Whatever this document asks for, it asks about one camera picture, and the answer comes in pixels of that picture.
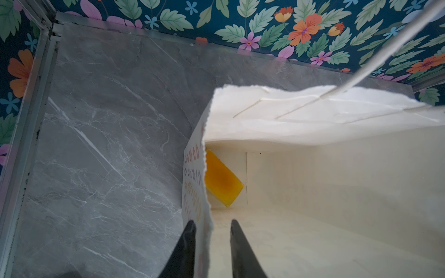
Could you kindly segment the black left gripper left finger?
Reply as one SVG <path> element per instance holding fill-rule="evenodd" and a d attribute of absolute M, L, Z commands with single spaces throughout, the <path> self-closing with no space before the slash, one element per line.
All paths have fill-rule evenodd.
<path fill-rule="evenodd" d="M 187 222 L 159 278 L 193 278 L 196 232 L 195 222 L 193 220 Z"/>

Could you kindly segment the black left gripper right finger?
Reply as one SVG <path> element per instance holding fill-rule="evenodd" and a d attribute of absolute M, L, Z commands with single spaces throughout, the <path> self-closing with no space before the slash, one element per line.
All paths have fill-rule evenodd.
<path fill-rule="evenodd" d="M 239 222 L 231 221 L 231 261 L 233 278 L 267 278 Z"/>

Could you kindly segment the yellow loaf fake bread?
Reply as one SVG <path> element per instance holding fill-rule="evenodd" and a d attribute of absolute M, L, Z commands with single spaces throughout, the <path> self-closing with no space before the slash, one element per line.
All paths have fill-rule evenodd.
<path fill-rule="evenodd" d="M 206 189 L 230 207 L 244 189 L 243 183 L 210 149 L 206 149 L 206 166 Z"/>

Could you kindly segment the white printed paper bag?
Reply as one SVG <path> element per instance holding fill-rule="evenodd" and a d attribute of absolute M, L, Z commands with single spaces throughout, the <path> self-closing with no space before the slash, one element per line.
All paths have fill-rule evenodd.
<path fill-rule="evenodd" d="M 444 11 L 430 1 L 339 86 L 214 91 L 184 151 L 195 278 L 233 277 L 233 219 L 268 278 L 445 275 L 445 109 L 358 85 Z M 206 189 L 206 149 L 244 185 L 230 207 Z"/>

